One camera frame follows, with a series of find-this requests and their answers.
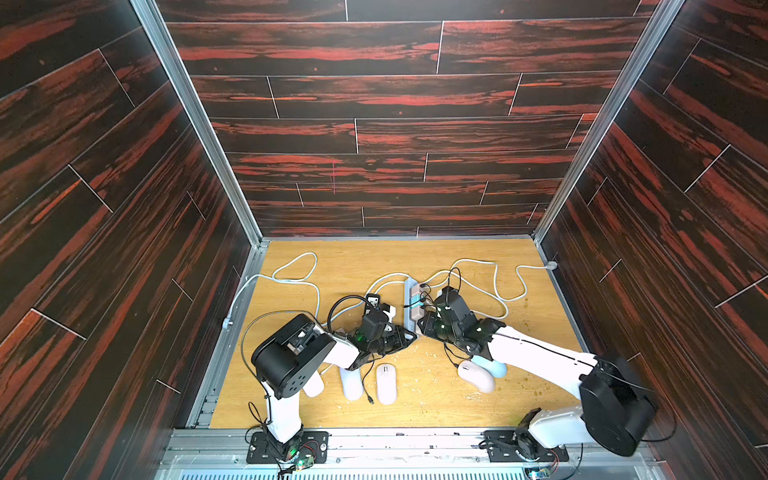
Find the white power strip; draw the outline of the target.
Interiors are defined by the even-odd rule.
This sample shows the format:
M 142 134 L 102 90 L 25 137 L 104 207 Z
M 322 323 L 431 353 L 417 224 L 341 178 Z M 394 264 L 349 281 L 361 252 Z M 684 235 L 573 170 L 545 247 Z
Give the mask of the white power strip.
M 404 327 L 414 333 L 419 332 L 418 321 L 425 316 L 421 284 L 412 277 L 404 282 Z

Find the white wireless mouse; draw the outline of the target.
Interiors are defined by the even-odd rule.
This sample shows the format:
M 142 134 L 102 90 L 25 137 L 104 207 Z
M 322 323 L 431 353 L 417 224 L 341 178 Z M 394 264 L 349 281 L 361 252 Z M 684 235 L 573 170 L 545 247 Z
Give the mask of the white wireless mouse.
M 309 398 L 319 396 L 325 388 L 322 376 L 318 372 L 314 372 L 303 387 L 303 391 Z

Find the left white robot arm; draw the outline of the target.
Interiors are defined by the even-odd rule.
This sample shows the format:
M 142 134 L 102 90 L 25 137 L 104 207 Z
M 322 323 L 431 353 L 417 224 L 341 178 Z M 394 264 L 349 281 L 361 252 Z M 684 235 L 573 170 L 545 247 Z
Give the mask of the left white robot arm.
M 252 374 L 266 394 L 268 438 L 282 447 L 296 442 L 303 430 L 299 414 L 300 392 L 309 397 L 322 393 L 324 383 L 318 372 L 323 363 L 340 369 L 345 397 L 354 401 L 363 392 L 361 367 L 408 348 L 415 332 L 391 322 L 394 309 L 388 307 L 374 317 L 379 321 L 372 340 L 360 333 L 345 336 L 323 329 L 309 312 L 294 317 L 262 342 L 253 352 Z

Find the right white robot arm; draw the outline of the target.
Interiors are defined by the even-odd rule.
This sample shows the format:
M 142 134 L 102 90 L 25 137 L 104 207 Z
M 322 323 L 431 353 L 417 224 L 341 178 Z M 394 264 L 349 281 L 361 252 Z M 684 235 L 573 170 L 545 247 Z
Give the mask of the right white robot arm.
M 658 411 L 655 392 L 640 385 L 624 359 L 561 348 L 500 320 L 480 320 L 452 287 L 441 291 L 416 325 L 426 337 L 452 344 L 474 359 L 524 370 L 579 401 L 573 407 L 537 408 L 526 414 L 508 445 L 524 460 L 538 460 L 551 449 L 574 443 L 597 444 L 631 457 Z

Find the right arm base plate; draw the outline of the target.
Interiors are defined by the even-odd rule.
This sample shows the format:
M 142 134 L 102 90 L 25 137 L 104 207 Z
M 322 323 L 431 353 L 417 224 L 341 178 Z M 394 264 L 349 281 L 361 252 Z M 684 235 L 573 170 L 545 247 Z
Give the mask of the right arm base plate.
M 478 448 L 488 452 L 492 463 L 568 461 L 569 453 L 560 446 L 544 447 L 529 432 L 534 416 L 541 409 L 533 409 L 513 429 L 486 430 Z

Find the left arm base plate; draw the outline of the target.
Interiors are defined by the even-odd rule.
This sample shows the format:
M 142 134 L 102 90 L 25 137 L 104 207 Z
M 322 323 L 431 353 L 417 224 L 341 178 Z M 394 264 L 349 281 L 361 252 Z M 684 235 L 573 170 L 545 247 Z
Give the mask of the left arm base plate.
M 276 463 L 302 470 L 327 461 L 329 433 L 300 430 L 287 442 L 279 442 L 269 431 L 253 431 L 248 443 L 247 464 Z

